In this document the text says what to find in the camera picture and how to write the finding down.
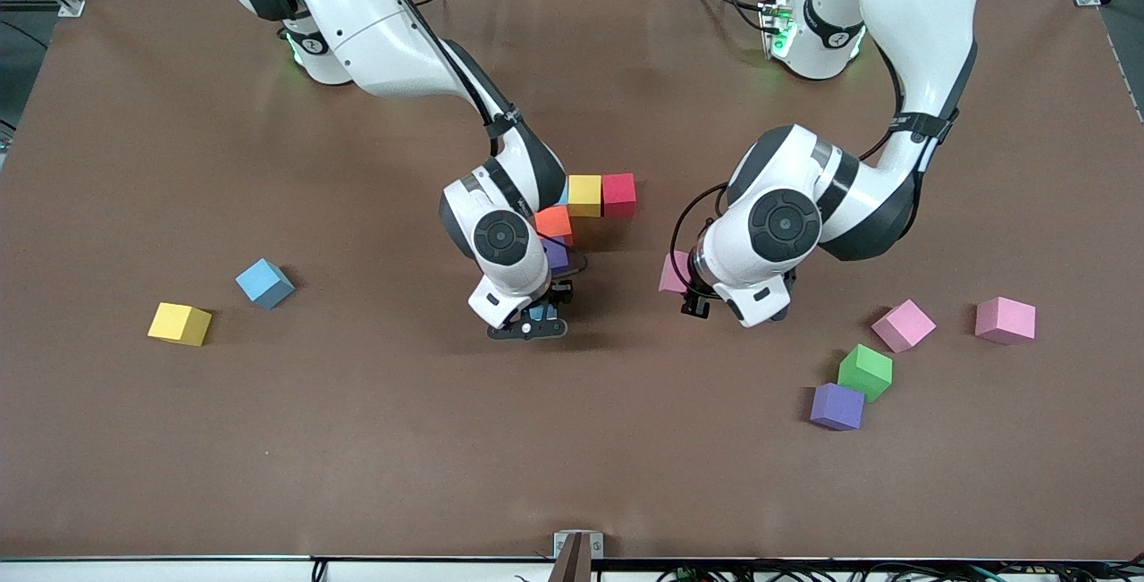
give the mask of brown table surface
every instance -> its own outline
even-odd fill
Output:
[[[556,342],[498,344],[437,221],[486,154],[455,97],[323,88],[233,0],[89,0],[0,174],[0,555],[1122,558],[1144,528],[1144,133],[1099,16],[982,0],[962,117],[891,253],[803,265],[781,325],[657,293],[676,216],[791,121],[882,133],[873,49],[796,80],[712,0],[445,0],[572,174],[633,170]],[[685,244],[701,220],[686,224]],[[249,304],[265,256],[300,286]],[[1035,344],[974,304],[1039,308]],[[938,325],[859,432],[805,422],[868,326]],[[207,345],[145,336],[159,301]]]

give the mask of foam cube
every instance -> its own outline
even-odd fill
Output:
[[[873,404],[893,383],[893,359],[859,344],[839,365],[839,385],[866,394]]]
[[[934,321],[914,301],[905,301],[873,325],[874,334],[882,337],[891,351],[911,350],[922,338],[937,329]]]
[[[294,285],[286,278],[286,273],[265,257],[251,264],[251,268],[241,272],[235,281],[246,293],[246,297],[267,310],[278,305],[283,297],[294,292]]]
[[[634,174],[604,175],[605,218],[630,218],[636,215],[636,176]]]
[[[861,428],[861,410],[866,406],[866,394],[826,383],[815,388],[815,402],[810,408],[810,420],[831,430],[858,430]]]
[[[569,215],[599,218],[603,178],[599,175],[569,175]]]
[[[172,302],[160,302],[151,320],[148,336],[160,341],[176,342],[180,345],[202,345],[210,326],[210,313],[197,310],[191,305],[175,305]]]
[[[537,213],[537,232],[548,237],[559,237],[564,244],[572,244],[572,220],[569,207],[548,207]]]
[[[1036,308],[1008,297],[977,305],[977,336],[1003,345],[1020,345],[1036,337]]]
[[[554,273],[561,273],[564,272],[565,269],[569,269],[569,249],[562,247],[559,244],[553,242],[553,240],[564,242],[564,239],[561,239],[561,237],[554,237],[551,240],[540,239],[540,244],[545,247],[545,256],[548,256],[548,268],[551,269]]]
[[[691,281],[691,272],[688,269],[688,253],[686,252],[672,252],[675,255],[675,264],[678,264],[680,272],[683,277]],[[688,293],[686,284],[680,281],[680,277],[675,274],[675,269],[672,265],[672,255],[664,256],[664,271],[659,273],[659,289],[660,292],[674,292],[674,293]]]

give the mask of blue cube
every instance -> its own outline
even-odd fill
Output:
[[[553,240],[564,242],[563,237],[559,236],[554,237]],[[553,242],[553,240],[540,239],[540,244],[545,245],[545,256],[548,256],[548,268],[554,273],[561,273],[569,269],[569,249]]]
[[[251,265],[235,280],[246,293],[246,297],[249,297],[255,305],[262,305],[267,310],[278,305],[283,297],[289,296],[294,292],[294,285],[286,278],[286,273],[283,273],[281,269],[276,268],[265,257]]]
[[[810,420],[831,430],[858,430],[861,428],[861,410],[866,406],[866,394],[843,388],[837,383],[826,383],[815,388],[815,402]]]

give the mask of pink cube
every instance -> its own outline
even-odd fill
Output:
[[[691,272],[688,271],[688,253],[686,252],[674,252],[675,264],[678,264],[680,272],[683,277],[691,280]],[[659,289],[660,292],[674,292],[674,293],[686,293],[688,286],[680,281],[680,277],[675,274],[675,269],[672,268],[672,256],[664,256],[664,271],[659,273]]]
[[[994,297],[977,305],[977,336],[1003,345],[1033,342],[1036,336],[1036,308],[1024,302]]]
[[[873,328],[891,351],[905,351],[917,345],[937,326],[914,301],[905,301],[874,322]]]

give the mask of purple cube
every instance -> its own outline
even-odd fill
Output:
[[[837,383],[826,383],[815,388],[810,420],[831,430],[858,430],[861,426],[864,406],[866,394],[861,391],[842,388]]]
[[[563,237],[559,236],[553,237],[553,240],[564,242]],[[553,240],[540,239],[540,244],[545,245],[545,256],[548,256],[548,268],[554,273],[565,272],[569,269],[569,249],[561,247]]]

